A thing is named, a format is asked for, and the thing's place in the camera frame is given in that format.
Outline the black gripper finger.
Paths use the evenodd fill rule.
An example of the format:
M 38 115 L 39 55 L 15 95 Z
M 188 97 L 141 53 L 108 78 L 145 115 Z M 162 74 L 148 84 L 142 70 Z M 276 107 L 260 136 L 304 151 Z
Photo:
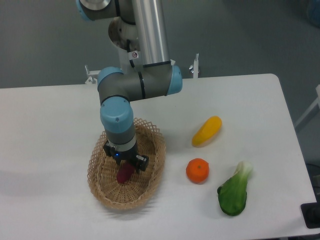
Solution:
M 145 172 L 149 165 L 149 157 L 146 155 L 136 155 L 136 172 Z
M 112 159 L 115 160 L 115 162 L 118 166 L 121 165 L 121 162 L 122 162 L 121 155 L 118 151 L 116 151 L 116 148 L 114 146 L 110 146 L 109 144 L 105 144 L 103 146 L 103 150 L 108 157 L 111 157 Z

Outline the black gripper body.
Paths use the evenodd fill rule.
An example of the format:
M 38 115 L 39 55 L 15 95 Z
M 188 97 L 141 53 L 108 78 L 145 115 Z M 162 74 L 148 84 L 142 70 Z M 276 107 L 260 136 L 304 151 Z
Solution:
M 109 144 L 110 146 L 112 146 L 111 142 L 109 142 L 108 140 L 105 142 L 105 144 Z M 135 142 L 135 144 L 128 150 L 117 150 L 116 147 L 115 150 L 120 153 L 122 161 L 127 161 L 132 166 L 136 167 L 136 155 L 139 155 L 137 142 Z

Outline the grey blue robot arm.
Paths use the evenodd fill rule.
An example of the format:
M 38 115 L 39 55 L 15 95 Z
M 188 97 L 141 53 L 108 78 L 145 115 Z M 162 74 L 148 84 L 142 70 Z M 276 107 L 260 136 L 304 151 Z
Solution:
M 88 21 L 112 19 L 109 38 L 123 50 L 121 67 L 97 75 L 100 120 L 107 141 L 104 151 L 117 164 L 126 161 L 145 171 L 149 157 L 138 152 L 131 102 L 179 93 L 183 78 L 171 63 L 162 2 L 159 0 L 78 0 Z

